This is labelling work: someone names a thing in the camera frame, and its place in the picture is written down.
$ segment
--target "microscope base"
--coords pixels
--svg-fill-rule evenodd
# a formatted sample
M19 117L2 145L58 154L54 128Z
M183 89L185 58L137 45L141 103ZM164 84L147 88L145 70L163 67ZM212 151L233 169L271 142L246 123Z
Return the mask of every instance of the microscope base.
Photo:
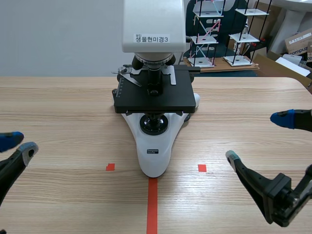
M200 96L194 93L196 108L199 106ZM182 116L176 113L166 113L168 129L158 135L150 136L142 132L140 119L144 114L131 114L122 116L127 121L136 140L137 157L142 171L148 177L161 176L167 169L171 157L171 149L174 140L180 131L188 114Z

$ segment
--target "screw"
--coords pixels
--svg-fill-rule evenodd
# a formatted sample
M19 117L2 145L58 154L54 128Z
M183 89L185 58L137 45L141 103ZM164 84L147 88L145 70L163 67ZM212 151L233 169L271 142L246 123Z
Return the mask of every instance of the screw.
M119 72L119 73L125 73L125 72L127 72L127 68L124 67L124 66L119 67L119 68L118 68L118 72Z
M299 203L299 198L295 197L292 201L292 207L295 207Z

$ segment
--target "microscope label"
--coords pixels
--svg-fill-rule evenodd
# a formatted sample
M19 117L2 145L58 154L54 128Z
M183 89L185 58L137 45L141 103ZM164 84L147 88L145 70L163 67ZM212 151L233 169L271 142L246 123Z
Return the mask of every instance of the microscope label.
M147 150L148 154L158 154L158 150Z
M170 34L133 34L134 43L170 43Z

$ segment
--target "white paper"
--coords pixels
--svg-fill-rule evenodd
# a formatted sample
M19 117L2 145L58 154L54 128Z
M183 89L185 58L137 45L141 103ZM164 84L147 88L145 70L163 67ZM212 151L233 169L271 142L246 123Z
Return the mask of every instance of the white paper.
M277 63L293 70L294 72L299 73L302 76L307 76L308 74L310 74L310 71L307 69L304 69L302 67L299 67L295 64L293 64L292 62L289 62L288 60L284 59L284 58L279 58L278 60L276 60Z
M289 62L292 62L295 65L299 65L300 61L302 60L302 56L297 56L297 55L284 54L283 58L288 60Z

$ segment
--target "white sink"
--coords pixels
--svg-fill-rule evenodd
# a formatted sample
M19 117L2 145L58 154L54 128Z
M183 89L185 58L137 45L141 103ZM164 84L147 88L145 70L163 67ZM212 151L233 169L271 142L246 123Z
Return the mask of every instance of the white sink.
M312 11L312 0L273 0L275 6L292 11Z
M273 0L272 4L282 7L280 17L285 15L270 50L277 54L286 51L285 39L297 33L306 12L312 12L312 0Z

